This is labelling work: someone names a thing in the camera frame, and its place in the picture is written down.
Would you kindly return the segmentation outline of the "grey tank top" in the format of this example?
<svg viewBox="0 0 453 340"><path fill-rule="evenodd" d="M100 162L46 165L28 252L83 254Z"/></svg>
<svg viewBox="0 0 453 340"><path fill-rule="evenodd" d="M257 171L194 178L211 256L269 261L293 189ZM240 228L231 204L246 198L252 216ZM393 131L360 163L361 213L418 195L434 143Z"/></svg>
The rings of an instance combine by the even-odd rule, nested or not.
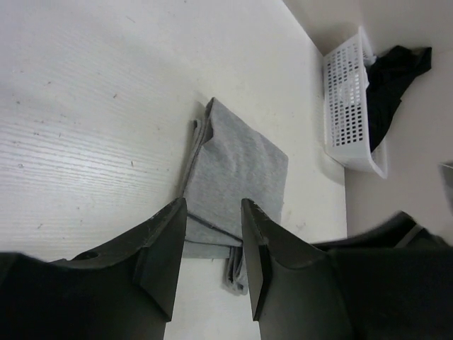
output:
<svg viewBox="0 0 453 340"><path fill-rule="evenodd" d="M248 292L241 201L249 198L280 222L288 156L212 98L195 120L193 143L180 185L187 203L184 256L224 259L224 286Z"/></svg>

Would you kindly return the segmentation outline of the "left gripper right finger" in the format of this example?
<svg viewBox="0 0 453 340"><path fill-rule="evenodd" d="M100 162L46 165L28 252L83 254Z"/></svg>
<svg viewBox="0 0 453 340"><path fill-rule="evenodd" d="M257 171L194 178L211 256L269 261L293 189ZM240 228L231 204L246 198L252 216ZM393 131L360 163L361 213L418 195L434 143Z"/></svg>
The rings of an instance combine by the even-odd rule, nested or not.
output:
<svg viewBox="0 0 453 340"><path fill-rule="evenodd" d="M354 339L331 259L241 201L253 320L262 339Z"/></svg>

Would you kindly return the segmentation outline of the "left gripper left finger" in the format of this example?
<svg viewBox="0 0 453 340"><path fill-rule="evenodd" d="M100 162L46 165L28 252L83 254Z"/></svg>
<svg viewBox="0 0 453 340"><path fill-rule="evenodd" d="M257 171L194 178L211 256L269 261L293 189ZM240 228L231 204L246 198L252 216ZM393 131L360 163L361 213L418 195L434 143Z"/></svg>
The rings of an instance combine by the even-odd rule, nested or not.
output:
<svg viewBox="0 0 453 340"><path fill-rule="evenodd" d="M1 254L2 339L162 339L186 231L177 198L71 260Z"/></svg>

